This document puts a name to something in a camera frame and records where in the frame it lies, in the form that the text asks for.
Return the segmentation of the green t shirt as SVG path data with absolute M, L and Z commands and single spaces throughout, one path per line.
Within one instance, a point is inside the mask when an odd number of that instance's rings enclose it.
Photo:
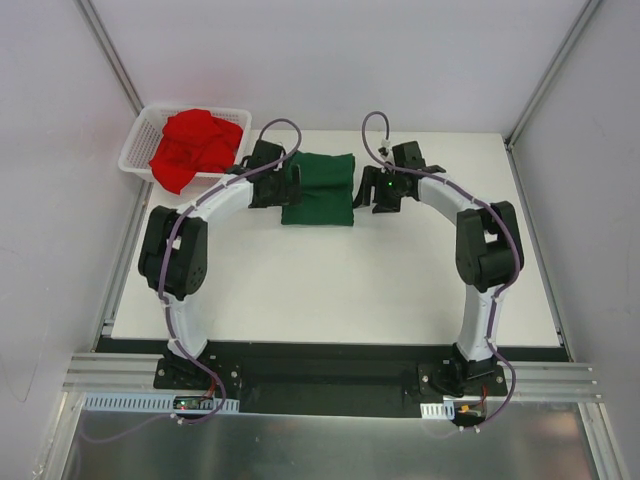
M 297 152 L 287 167 L 288 181 L 296 169 L 301 202 L 282 207 L 281 224 L 352 227 L 355 156 Z

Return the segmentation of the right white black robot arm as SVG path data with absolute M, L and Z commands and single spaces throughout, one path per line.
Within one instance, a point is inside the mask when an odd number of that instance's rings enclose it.
M 455 227 L 455 266 L 466 297 L 454 347 L 464 361 L 450 369 L 449 381 L 456 392 L 473 394 L 486 379 L 477 362 L 494 356 L 502 298 L 524 266 L 514 207 L 473 196 L 443 168 L 428 166 L 415 141 L 392 146 L 384 140 L 372 158 L 377 164 L 363 169 L 355 208 L 371 205 L 375 213 L 398 213 L 402 200 L 411 198 Z

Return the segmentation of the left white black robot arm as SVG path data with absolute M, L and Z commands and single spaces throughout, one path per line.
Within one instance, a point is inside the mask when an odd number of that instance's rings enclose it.
M 231 215 L 301 200 L 300 174 L 287 183 L 286 163 L 295 154 L 262 139 L 212 187 L 176 208 L 155 207 L 148 218 L 138 271 L 160 301 L 169 351 L 183 359 L 177 377 L 192 389 L 205 386 L 212 366 L 200 355 L 208 339 L 195 295 L 208 273 L 209 233 Z

